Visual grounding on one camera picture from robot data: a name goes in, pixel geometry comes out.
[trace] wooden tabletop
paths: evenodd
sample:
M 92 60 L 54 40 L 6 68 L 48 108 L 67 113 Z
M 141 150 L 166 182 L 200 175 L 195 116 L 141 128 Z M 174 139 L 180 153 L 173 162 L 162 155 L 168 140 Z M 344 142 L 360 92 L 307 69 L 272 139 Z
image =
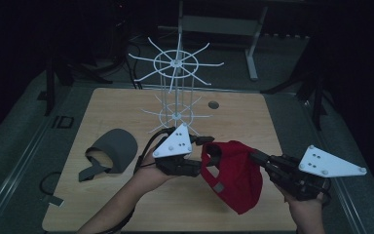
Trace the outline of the wooden tabletop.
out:
M 43 220 L 45 230 L 78 230 L 130 179 L 135 160 L 118 175 L 101 174 L 93 180 L 79 182 L 78 173 L 91 165 L 85 157 L 86 149 L 112 129 L 124 129 L 134 135 L 139 155 L 153 135 L 149 132 L 161 125 L 158 115 L 143 110 L 160 112 L 161 95 L 155 90 L 96 89 L 93 92 L 56 187 L 55 196 L 64 203 L 61 207 L 49 206 Z M 190 95 L 186 94 L 184 99 L 189 105 Z M 267 154 L 281 155 L 278 137 L 262 95 L 194 92 L 192 101 L 196 117 L 190 125 L 190 134 L 195 135 L 196 131 L 201 136 L 215 137 L 218 142 L 238 140 Z M 216 101 L 219 107 L 209 108 L 210 101 Z M 200 160 L 200 153 L 201 148 L 195 146 L 190 159 Z M 200 175 L 182 176 L 142 197 L 124 230 L 295 230 L 288 205 L 264 169 L 261 171 L 264 185 L 259 203 L 245 214 L 238 215 L 224 204 Z

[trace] person's right hand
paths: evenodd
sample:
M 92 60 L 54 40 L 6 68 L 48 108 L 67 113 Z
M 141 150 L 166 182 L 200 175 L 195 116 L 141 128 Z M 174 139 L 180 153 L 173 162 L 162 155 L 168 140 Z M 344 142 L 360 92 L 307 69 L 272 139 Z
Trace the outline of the person's right hand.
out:
M 298 201 L 284 189 L 275 184 L 283 194 L 284 201 L 289 204 L 290 214 L 297 225 L 299 234 L 323 234 L 323 222 L 321 217 L 323 194 L 316 199 Z

